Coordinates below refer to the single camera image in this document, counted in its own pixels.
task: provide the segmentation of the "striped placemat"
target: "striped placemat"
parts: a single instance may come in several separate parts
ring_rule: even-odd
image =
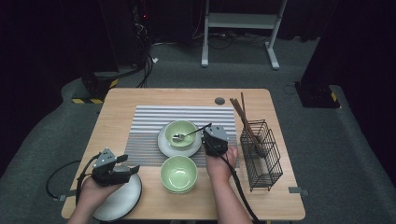
[[[210,122],[221,125],[228,134],[229,144],[236,146],[235,120],[230,106],[138,105],[125,148],[128,161],[123,165],[161,166],[168,157],[158,147],[158,133],[163,126],[178,119],[189,120],[198,127]],[[198,167],[205,167],[204,146],[190,158]]]

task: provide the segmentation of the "white plate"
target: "white plate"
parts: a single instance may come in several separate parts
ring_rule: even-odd
[[[168,141],[166,140],[165,137],[165,129],[168,125],[165,125],[161,128],[160,133],[158,134],[158,147],[160,148],[160,151],[167,157],[173,157],[173,156],[186,156],[190,157],[195,152],[198,151],[198,149],[201,147],[202,144],[202,134],[201,132],[198,132],[195,141],[186,146],[186,147],[173,147],[171,146]]]
[[[138,174],[131,175],[129,182],[117,189],[96,209],[93,217],[101,221],[113,221],[130,213],[142,194],[142,181]]]

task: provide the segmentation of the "wire basket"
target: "wire basket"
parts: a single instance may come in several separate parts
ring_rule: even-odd
[[[283,175],[280,166],[280,154],[272,130],[264,119],[249,122],[254,136],[246,129],[241,134],[241,145],[244,152],[250,191],[254,188],[268,188]],[[251,137],[255,137],[258,146]]]

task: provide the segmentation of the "yellow and black tape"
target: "yellow and black tape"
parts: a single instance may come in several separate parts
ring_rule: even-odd
[[[337,102],[337,96],[335,95],[334,92],[332,92],[332,100],[333,100],[334,102]]]
[[[118,79],[114,79],[111,83],[110,83],[110,89],[116,87],[117,83],[119,82]]]
[[[104,100],[101,99],[81,99],[81,98],[75,98],[72,99],[73,103],[75,104],[102,104]]]

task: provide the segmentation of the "chopsticks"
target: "chopsticks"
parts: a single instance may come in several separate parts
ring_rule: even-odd
[[[242,92],[241,92],[241,98],[242,98],[242,107],[243,108],[241,107],[241,105],[239,104],[237,99],[230,98],[230,101],[231,101],[231,104],[233,104],[233,108],[236,110],[236,112],[238,113],[239,117],[241,118],[242,123],[244,124],[245,131],[247,132],[247,134],[252,139],[257,154],[260,155],[261,153],[259,152],[259,150],[262,148],[262,146],[260,145],[260,143],[257,140],[256,136],[254,135],[253,130],[250,127],[250,124],[248,123],[248,119],[247,119],[247,116],[246,116],[246,109],[245,109],[244,93],[242,93]]]

